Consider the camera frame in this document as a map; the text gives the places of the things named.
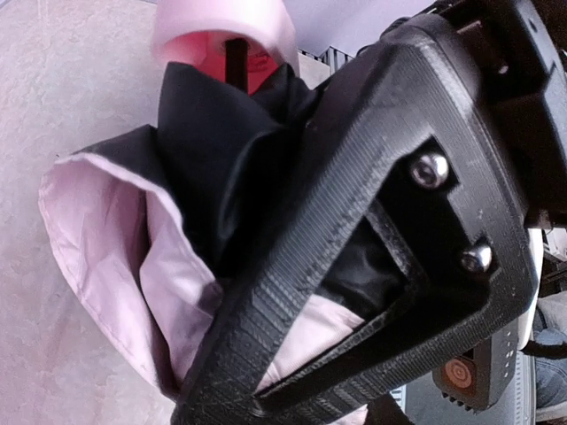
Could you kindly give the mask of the pink black folding umbrella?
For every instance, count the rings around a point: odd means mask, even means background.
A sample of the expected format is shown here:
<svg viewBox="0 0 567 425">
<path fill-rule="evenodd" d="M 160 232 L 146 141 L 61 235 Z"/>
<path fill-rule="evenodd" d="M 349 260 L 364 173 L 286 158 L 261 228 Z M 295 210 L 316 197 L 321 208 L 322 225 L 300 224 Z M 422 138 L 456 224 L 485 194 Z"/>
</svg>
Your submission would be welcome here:
<svg viewBox="0 0 567 425">
<path fill-rule="evenodd" d="M 158 123 L 91 145 L 42 178 L 39 208 L 67 283 L 168 398 L 211 328 L 229 243 L 246 255 L 313 92 L 280 1 L 161 1 Z"/>
</svg>

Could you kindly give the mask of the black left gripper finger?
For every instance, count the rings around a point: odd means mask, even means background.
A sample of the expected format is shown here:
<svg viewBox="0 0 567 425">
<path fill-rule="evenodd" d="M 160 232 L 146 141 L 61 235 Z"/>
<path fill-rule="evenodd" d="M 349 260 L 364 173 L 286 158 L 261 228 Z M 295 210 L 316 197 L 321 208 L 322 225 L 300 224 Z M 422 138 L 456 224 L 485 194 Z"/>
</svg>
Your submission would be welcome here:
<svg viewBox="0 0 567 425">
<path fill-rule="evenodd" d="M 535 12 L 422 14 L 313 92 L 175 424 L 324 424 L 493 336 L 537 292 L 538 201 L 507 130 L 539 86 Z"/>
</svg>

